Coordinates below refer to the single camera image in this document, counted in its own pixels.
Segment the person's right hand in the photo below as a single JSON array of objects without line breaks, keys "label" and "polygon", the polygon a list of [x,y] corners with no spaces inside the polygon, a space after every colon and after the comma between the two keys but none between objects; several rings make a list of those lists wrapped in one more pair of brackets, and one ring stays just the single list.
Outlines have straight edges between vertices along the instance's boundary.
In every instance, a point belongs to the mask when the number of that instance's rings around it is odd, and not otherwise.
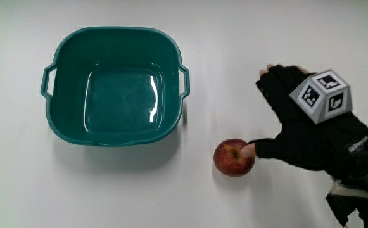
[{"label": "person's right hand", "polygon": [[343,180],[368,167],[368,126],[352,112],[315,124],[290,98],[310,72],[297,66],[267,65],[256,85],[282,125],[273,139],[250,141],[243,158],[275,158]]}]

